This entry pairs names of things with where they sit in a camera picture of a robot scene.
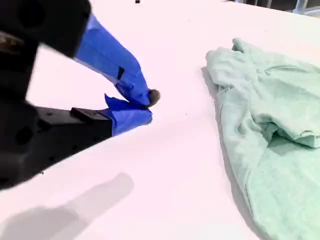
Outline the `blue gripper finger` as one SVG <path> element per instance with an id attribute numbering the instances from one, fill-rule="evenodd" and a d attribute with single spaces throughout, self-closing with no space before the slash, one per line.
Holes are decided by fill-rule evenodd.
<path id="1" fill-rule="evenodd" d="M 152 112 L 105 97 L 106 109 L 0 104 L 0 187 L 9 189 L 104 140 L 152 121 Z"/>
<path id="2" fill-rule="evenodd" d="M 151 107 L 160 99 L 138 60 L 102 26 L 88 0 L 19 0 L 16 13 L 26 34 L 105 76 L 129 102 Z"/>

